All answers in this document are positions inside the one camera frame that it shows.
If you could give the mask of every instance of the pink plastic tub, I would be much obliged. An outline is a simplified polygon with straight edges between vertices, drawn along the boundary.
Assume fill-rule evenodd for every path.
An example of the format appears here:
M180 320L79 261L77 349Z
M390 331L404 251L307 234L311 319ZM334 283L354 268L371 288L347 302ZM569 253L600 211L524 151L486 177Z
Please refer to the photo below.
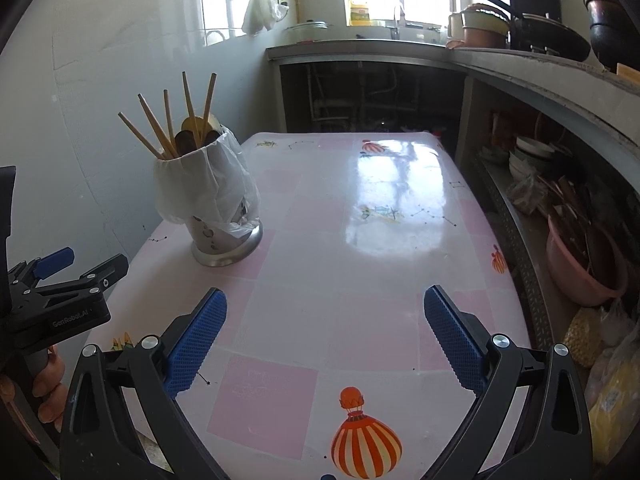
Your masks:
M562 242L551 219L549 224L549 238L546 240L546 260L549 273L560 290L571 300L582 306L599 306L609 298L619 298L626 291L628 274L626 262L613 238L603 230L611 243L616 259L616 290L607 288L591 276L571 255L569 249Z

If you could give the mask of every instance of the hand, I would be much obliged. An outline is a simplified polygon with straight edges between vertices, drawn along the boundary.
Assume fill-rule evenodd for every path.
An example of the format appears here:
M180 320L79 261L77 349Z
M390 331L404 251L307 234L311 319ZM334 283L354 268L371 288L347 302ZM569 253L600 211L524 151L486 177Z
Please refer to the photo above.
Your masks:
M58 355L58 347L49 347L49 362L33 380L33 396L49 398L38 409L38 418L41 422L53 422L58 431L62 428L62 414L65 411L66 394L68 388L61 384L65 374L65 363ZM2 402L8 404L14 400L15 387L11 379L0 375L0 397Z

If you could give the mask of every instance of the pan handle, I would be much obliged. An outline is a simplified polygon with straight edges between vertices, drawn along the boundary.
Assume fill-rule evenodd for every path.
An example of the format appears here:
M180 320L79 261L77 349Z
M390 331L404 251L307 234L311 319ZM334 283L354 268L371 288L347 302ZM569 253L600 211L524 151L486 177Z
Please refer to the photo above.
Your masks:
M520 18L522 19L522 13L518 12L517 10L515 10L513 7L511 7L509 4L506 4L504 1L502 0L487 0L489 2L491 2L492 4L500 7L501 9L506 10L508 13L510 13L511 18Z

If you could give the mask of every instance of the metal base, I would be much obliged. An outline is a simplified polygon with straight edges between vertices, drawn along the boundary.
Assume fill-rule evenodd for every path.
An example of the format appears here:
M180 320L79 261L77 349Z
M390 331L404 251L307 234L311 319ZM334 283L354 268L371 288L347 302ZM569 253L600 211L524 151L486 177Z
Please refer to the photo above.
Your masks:
M251 231L249 237L242 243L242 245L236 247L232 251L223 254L206 254L196 247L195 242L191 244L191 253L193 253L196 261L207 267L224 267L231 264L238 263L240 260L246 258L249 254L254 252L254 249L262 240L262 222L258 221L258 227Z

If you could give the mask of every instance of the yellow bottle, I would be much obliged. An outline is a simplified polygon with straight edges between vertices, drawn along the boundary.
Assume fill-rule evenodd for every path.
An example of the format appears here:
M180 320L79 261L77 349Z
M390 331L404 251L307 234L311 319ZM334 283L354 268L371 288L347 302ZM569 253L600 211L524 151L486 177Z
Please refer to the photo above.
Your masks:
M349 0L350 8L350 25L353 27L359 25L371 25L371 18L369 17L369 5L364 3L356 3L353 0Z

